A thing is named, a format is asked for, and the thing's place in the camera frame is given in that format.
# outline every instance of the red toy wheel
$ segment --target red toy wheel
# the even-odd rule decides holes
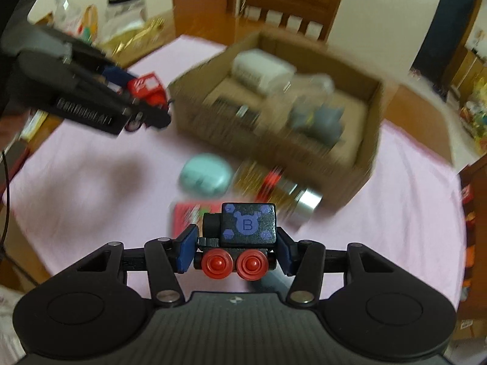
[[[269,262],[259,250],[245,250],[237,258],[237,273],[244,280],[260,280],[269,270]]]
[[[201,269],[208,277],[220,280],[232,273],[233,259],[227,251],[213,248],[203,255]]]

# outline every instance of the wooden chair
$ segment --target wooden chair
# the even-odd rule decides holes
[[[282,12],[280,27],[285,28],[291,15],[302,18],[298,33],[305,34],[311,21],[323,25],[318,40],[326,41],[342,0],[241,0],[246,7],[261,8],[260,21],[269,10]]]

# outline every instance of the gray toy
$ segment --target gray toy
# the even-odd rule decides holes
[[[289,126],[333,148],[343,134],[340,123],[343,111],[344,108],[329,108],[325,105],[314,111],[307,106],[294,106],[289,113]]]

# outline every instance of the wooden table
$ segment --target wooden table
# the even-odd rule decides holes
[[[119,63],[122,66],[128,67],[152,50],[182,34],[230,45],[262,26],[267,26],[261,22],[235,18],[225,14],[179,14],[177,12],[168,12],[163,16],[165,18],[165,26],[163,35],[158,43],[147,50],[140,51],[138,55],[121,57]],[[381,72],[379,68],[375,68],[372,62],[360,62],[354,56],[335,48],[330,47],[329,51],[348,63],[352,63],[381,77],[387,84],[387,92],[390,92],[390,102],[385,111],[385,118],[403,128],[417,141],[427,146],[448,163],[451,163],[450,138],[447,126],[443,116],[436,108],[406,86],[388,78],[387,74]],[[35,152],[61,122],[59,118],[49,116],[30,142],[31,151]],[[11,257],[25,267],[36,280],[42,282],[49,277],[35,252],[18,229],[9,234],[6,247]]]

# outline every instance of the gold wrapper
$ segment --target gold wrapper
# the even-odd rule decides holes
[[[130,30],[98,45],[107,56],[118,60],[124,53],[134,53],[156,43],[164,28],[164,19],[156,17],[147,21],[143,29]]]

